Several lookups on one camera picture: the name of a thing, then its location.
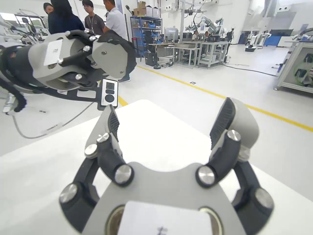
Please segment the blue panel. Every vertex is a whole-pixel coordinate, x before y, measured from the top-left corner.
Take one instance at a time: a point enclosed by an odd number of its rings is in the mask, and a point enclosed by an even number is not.
[[[264,46],[278,46],[281,36],[271,36],[264,42]]]

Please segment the paper label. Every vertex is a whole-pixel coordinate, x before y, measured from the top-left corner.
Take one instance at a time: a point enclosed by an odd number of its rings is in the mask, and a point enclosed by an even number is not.
[[[118,235],[212,235],[210,216],[196,210],[129,201]]]
[[[44,66],[56,64],[60,59],[61,47],[63,40],[52,41],[48,44]]]

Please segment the white shirt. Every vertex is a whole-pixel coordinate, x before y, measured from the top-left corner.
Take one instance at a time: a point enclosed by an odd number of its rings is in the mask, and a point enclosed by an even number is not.
[[[124,15],[114,7],[106,18],[106,27],[114,30],[119,36],[126,39],[126,23]]]

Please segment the white tabletop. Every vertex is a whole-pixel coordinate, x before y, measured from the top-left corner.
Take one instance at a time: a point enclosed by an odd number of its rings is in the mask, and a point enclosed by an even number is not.
[[[193,162],[207,163],[210,138],[153,103],[137,101],[116,113],[126,162],[137,161],[160,171],[181,169]],[[96,121],[92,119],[0,158],[0,234],[76,234],[61,212],[58,195],[83,162],[84,146]],[[275,202],[274,212],[259,234],[311,233],[313,202],[253,168]],[[109,180],[99,171],[94,184],[101,195]],[[232,200],[239,188],[235,173],[231,172],[221,186]]]

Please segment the sneaker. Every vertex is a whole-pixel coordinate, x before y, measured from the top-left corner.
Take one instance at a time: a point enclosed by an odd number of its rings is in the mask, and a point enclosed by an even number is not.
[[[131,79],[129,78],[129,76],[124,76],[123,78],[118,80],[118,82],[130,82],[130,81],[131,81]]]

